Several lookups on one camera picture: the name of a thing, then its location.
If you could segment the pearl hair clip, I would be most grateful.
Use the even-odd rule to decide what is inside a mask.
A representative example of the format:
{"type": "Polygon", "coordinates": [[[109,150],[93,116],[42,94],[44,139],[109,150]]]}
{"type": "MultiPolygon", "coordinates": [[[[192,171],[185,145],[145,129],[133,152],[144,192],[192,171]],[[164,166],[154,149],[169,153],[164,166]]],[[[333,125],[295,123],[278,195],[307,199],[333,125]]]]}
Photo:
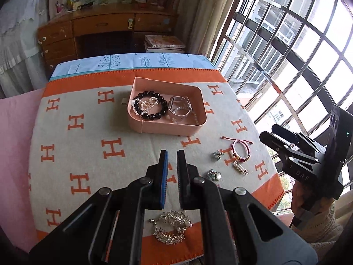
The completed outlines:
{"type": "Polygon", "coordinates": [[[237,161],[232,162],[234,168],[242,175],[248,175],[248,171],[237,161]]]}

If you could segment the silver leaf brooch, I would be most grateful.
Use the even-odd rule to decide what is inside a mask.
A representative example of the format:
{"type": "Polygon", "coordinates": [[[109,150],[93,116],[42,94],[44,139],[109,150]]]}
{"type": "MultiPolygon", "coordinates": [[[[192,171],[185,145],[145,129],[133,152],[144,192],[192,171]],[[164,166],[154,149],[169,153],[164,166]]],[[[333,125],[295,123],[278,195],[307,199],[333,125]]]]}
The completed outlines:
{"type": "Polygon", "coordinates": [[[165,245],[177,245],[186,238],[186,231],[193,223],[184,211],[162,212],[157,218],[149,219],[153,236],[165,245]]]}

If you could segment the round pearl brooch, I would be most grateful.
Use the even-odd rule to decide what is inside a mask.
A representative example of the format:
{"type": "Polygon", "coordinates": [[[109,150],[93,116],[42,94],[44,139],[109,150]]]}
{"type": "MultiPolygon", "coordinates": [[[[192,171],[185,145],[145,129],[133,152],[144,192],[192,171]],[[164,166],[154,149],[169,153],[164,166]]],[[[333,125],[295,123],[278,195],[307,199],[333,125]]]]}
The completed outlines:
{"type": "Polygon", "coordinates": [[[222,175],[220,172],[217,172],[213,169],[207,171],[207,178],[212,182],[218,182],[221,180],[222,175]]]}

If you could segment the small teal flower clip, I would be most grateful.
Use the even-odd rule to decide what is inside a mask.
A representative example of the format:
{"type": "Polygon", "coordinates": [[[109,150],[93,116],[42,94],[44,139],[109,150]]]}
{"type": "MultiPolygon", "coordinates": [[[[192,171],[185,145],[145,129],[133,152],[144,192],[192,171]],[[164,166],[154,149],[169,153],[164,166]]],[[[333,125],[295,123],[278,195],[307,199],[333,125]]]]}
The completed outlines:
{"type": "Polygon", "coordinates": [[[215,158],[215,160],[220,160],[223,155],[224,153],[220,150],[213,152],[213,157],[215,158]]]}

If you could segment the pink jewelry tray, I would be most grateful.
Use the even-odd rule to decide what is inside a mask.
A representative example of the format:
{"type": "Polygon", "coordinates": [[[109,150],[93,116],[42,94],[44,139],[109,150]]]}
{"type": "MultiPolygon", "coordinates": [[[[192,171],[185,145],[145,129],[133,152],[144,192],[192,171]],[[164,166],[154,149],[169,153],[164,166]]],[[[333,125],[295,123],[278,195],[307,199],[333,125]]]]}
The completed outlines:
{"type": "Polygon", "coordinates": [[[128,102],[128,123],[138,133],[193,136],[207,122],[200,88],[193,85],[136,77],[128,102]],[[167,113],[172,96],[188,97],[192,112],[185,118],[167,113]]]}

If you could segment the cream knitted cloth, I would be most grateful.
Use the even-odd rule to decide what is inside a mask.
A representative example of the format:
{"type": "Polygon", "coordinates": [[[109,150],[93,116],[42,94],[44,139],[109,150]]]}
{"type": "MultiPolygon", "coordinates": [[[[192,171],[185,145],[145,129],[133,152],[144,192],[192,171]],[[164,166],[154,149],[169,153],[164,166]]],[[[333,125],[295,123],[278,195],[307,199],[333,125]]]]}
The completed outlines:
{"type": "Polygon", "coordinates": [[[338,200],[321,198],[319,211],[312,217],[304,229],[290,225],[316,251],[318,260],[331,250],[344,231],[352,215],[352,191],[345,193],[338,200]]]}

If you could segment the metal window grille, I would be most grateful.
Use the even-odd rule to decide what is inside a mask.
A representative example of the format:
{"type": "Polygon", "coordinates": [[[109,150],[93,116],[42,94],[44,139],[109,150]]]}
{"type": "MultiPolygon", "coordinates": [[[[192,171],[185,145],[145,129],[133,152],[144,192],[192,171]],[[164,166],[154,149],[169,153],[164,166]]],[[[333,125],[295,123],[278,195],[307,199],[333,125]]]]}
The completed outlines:
{"type": "Polygon", "coordinates": [[[233,0],[210,58],[258,131],[327,144],[332,105],[352,110],[352,3],[233,0]]]}

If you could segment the orange H-pattern blanket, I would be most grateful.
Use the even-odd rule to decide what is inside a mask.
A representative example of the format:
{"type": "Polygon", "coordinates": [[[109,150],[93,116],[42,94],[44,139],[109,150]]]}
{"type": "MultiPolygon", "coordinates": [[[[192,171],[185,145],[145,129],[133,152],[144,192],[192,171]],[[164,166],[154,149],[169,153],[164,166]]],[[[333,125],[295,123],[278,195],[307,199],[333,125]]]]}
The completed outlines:
{"type": "Polygon", "coordinates": [[[219,186],[246,188],[266,208],[284,190],[246,109],[215,69],[132,69],[50,81],[36,116],[30,145],[30,202],[39,240],[101,187],[123,188],[169,153],[166,208],[178,210],[176,152],[184,150],[200,174],[220,172],[219,186]],[[193,136],[138,133],[128,124],[136,77],[201,89],[207,122],[193,136]],[[213,152],[224,153],[215,160],[213,152]],[[239,162],[242,175],[232,162],[239,162]]]}

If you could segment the pink bed sheet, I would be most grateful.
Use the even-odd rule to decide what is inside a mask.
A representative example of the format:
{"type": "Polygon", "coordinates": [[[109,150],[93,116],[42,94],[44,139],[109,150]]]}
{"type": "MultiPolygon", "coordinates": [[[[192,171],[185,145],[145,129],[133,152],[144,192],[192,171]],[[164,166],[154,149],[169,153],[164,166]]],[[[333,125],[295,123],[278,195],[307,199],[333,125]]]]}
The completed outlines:
{"type": "Polygon", "coordinates": [[[29,198],[29,150],[43,91],[1,99],[1,228],[25,252],[38,241],[29,198]]]}

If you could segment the beige curtain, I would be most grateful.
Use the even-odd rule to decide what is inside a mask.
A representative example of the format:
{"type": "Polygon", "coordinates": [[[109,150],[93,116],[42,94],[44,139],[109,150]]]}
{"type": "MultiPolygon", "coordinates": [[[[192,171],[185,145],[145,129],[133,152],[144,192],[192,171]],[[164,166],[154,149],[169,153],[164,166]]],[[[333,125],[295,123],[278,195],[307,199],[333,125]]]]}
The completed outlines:
{"type": "Polygon", "coordinates": [[[234,0],[176,0],[174,34],[186,53],[211,56],[216,39],[234,0]]]}

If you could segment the stack of magazines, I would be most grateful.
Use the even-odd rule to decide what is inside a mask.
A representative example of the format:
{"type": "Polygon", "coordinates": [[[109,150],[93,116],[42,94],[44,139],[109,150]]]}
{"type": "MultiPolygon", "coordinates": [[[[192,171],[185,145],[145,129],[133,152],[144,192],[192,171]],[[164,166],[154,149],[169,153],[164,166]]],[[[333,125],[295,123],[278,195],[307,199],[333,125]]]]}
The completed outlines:
{"type": "Polygon", "coordinates": [[[184,53],[186,46],[176,36],[146,35],[145,50],[151,53],[184,53]]]}

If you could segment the white lace cloth cover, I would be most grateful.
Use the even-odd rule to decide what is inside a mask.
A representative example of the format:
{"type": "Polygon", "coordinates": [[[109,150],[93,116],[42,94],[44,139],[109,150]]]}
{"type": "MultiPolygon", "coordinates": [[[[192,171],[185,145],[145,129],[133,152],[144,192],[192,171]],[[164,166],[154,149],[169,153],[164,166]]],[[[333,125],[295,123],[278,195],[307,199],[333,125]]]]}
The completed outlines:
{"type": "Polygon", "coordinates": [[[1,98],[48,82],[37,30],[48,21],[46,0],[8,0],[1,7],[1,98]]]}

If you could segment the wooden desk with drawers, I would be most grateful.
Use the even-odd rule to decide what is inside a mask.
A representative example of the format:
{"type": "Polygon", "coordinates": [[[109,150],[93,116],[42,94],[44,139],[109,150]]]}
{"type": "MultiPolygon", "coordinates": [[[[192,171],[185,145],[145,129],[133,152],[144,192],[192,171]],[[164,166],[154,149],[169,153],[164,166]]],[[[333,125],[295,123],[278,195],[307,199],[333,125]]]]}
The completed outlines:
{"type": "Polygon", "coordinates": [[[147,35],[173,35],[178,15],[142,4],[107,4],[60,14],[40,26],[38,43],[47,75],[59,63],[145,50],[147,35]]]}

